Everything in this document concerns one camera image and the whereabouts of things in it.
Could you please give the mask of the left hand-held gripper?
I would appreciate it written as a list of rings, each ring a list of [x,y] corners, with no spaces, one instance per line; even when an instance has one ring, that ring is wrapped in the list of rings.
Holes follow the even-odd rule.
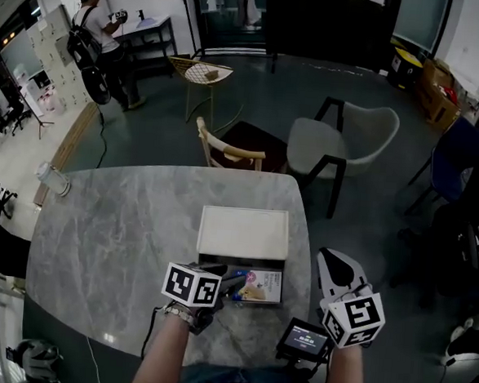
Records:
[[[190,333],[201,334],[224,307],[222,299],[239,301],[239,288],[245,286],[244,274],[223,278],[226,265],[179,265],[170,263],[162,294],[171,299],[161,311],[174,314],[188,324]]]

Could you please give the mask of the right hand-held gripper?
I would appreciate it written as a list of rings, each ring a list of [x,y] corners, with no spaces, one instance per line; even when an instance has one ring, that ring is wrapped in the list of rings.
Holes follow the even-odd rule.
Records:
[[[340,251],[317,254],[322,299],[321,325],[340,349],[372,342],[386,323],[379,293],[367,283],[364,269]]]

